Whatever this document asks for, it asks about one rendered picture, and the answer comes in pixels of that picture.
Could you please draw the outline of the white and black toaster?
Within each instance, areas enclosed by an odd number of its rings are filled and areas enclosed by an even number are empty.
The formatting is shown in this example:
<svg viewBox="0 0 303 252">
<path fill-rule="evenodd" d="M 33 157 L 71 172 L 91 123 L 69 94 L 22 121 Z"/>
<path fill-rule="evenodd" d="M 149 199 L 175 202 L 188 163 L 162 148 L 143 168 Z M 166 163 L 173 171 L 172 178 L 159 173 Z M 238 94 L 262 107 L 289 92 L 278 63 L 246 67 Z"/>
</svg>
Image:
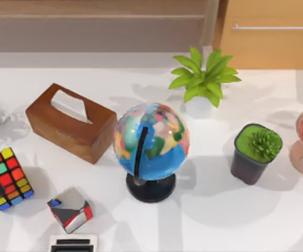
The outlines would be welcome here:
<svg viewBox="0 0 303 252">
<path fill-rule="evenodd" d="M 47 252 L 98 252 L 96 234 L 52 235 Z"/>
</svg>

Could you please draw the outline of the silver mirror puzzle cube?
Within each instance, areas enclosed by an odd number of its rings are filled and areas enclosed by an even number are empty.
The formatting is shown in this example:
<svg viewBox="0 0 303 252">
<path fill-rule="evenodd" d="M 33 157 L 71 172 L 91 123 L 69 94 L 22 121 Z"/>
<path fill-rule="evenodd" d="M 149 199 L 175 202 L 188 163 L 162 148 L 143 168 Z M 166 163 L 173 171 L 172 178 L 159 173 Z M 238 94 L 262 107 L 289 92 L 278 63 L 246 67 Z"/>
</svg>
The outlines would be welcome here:
<svg viewBox="0 0 303 252">
<path fill-rule="evenodd" d="M 54 218 L 67 234 L 93 218 L 90 204 L 75 188 L 69 187 L 47 202 Z"/>
</svg>

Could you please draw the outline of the colourful world globe on stand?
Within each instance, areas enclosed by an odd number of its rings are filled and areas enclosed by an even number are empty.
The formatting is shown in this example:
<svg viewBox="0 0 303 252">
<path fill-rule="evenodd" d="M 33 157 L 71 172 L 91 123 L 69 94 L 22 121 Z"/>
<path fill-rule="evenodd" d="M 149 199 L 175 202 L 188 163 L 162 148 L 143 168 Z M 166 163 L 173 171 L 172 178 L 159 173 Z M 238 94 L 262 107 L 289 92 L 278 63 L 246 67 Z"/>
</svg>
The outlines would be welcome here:
<svg viewBox="0 0 303 252">
<path fill-rule="evenodd" d="M 113 132 L 113 150 L 125 169 L 131 195 L 145 203 L 168 198 L 176 186 L 176 171 L 188 156 L 189 129 L 170 106 L 158 102 L 127 110 Z"/>
</svg>

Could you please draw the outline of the leafy green plant white pot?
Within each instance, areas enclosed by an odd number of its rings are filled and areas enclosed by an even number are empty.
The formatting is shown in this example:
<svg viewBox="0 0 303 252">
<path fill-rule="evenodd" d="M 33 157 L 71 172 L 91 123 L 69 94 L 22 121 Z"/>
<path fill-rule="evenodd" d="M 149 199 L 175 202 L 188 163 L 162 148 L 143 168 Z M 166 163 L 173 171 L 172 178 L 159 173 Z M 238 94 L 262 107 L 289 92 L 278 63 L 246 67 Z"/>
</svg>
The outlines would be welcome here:
<svg viewBox="0 0 303 252">
<path fill-rule="evenodd" d="M 169 89 L 184 88 L 184 111 L 192 117 L 203 118 L 220 106 L 224 99 L 223 84 L 241 82 L 238 71 L 228 63 L 232 55 L 223 55 L 220 49 L 212 50 L 203 63 L 203 56 L 196 48 L 190 48 L 190 55 L 175 55 L 173 59 L 181 64 L 171 74 L 176 75 Z"/>
</svg>

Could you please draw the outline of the multicoloured puzzle cube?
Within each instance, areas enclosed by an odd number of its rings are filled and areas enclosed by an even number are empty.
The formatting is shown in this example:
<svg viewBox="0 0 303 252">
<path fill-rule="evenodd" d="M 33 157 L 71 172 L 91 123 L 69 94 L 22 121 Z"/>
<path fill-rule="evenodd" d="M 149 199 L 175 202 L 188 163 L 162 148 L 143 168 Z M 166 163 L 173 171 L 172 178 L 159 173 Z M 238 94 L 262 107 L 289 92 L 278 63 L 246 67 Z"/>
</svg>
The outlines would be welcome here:
<svg viewBox="0 0 303 252">
<path fill-rule="evenodd" d="M 10 147 L 0 151 L 0 183 L 4 189 L 0 196 L 2 212 L 34 195 L 34 190 Z"/>
</svg>

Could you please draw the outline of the succulent in dark square pot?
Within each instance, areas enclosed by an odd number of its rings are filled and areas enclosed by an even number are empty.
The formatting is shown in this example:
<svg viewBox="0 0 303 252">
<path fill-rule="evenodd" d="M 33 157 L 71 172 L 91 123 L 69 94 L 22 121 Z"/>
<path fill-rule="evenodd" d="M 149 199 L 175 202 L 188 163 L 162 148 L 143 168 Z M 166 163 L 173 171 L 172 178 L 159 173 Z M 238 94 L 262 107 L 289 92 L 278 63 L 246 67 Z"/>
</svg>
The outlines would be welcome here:
<svg viewBox="0 0 303 252">
<path fill-rule="evenodd" d="M 278 133 L 258 123 L 245 125 L 234 140 L 231 174 L 254 185 L 283 147 Z"/>
</svg>

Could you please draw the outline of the wooden cupboard door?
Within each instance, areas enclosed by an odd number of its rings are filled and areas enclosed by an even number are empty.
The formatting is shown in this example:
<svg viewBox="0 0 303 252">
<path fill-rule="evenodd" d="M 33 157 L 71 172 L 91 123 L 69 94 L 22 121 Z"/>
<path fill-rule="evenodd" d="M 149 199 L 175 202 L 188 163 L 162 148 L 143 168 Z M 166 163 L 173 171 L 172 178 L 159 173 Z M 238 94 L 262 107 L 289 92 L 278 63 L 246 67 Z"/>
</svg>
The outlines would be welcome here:
<svg viewBox="0 0 303 252">
<path fill-rule="evenodd" d="M 220 0 L 212 42 L 237 69 L 303 70 L 303 30 L 233 30 L 235 24 L 303 27 L 303 0 Z"/>
</svg>

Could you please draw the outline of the brown wooden tissue box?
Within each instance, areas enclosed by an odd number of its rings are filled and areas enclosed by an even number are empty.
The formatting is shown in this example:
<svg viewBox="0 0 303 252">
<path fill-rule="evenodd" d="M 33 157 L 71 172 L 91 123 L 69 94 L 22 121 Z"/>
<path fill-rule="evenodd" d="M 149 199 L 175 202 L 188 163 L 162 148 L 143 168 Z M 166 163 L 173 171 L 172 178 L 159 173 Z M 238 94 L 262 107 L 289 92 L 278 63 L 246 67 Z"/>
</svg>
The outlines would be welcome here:
<svg viewBox="0 0 303 252">
<path fill-rule="evenodd" d="M 87 119 L 82 122 L 51 105 L 58 93 L 80 99 Z M 56 83 L 51 84 L 27 109 L 26 115 L 35 133 L 79 158 L 95 164 L 111 145 L 117 114 Z"/>
</svg>

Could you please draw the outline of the wooden open shelf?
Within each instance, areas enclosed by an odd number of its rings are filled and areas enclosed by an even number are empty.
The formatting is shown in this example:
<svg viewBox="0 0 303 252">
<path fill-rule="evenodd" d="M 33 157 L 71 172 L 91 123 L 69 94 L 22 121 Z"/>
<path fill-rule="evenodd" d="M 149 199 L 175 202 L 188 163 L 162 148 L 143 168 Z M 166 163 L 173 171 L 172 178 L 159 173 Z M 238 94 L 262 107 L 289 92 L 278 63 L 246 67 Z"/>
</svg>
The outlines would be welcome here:
<svg viewBox="0 0 303 252">
<path fill-rule="evenodd" d="M 154 53 L 209 45 L 219 0 L 0 0 L 0 53 Z"/>
</svg>

